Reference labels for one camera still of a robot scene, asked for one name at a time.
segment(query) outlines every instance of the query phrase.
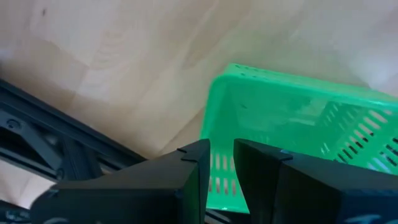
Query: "basket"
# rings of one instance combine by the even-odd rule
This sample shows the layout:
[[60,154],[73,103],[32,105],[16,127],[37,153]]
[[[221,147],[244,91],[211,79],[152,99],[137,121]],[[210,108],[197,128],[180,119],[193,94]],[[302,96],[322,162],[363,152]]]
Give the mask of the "basket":
[[397,98],[377,91],[231,64],[211,86],[201,131],[211,141],[207,207],[249,212],[236,138],[397,175],[397,113]]

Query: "light wood grain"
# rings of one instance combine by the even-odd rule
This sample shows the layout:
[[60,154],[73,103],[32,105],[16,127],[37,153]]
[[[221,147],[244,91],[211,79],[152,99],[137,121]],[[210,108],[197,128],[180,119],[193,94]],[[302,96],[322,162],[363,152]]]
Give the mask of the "light wood grain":
[[2,78],[146,157],[195,139],[231,62],[398,95],[395,0],[2,0],[0,18]]

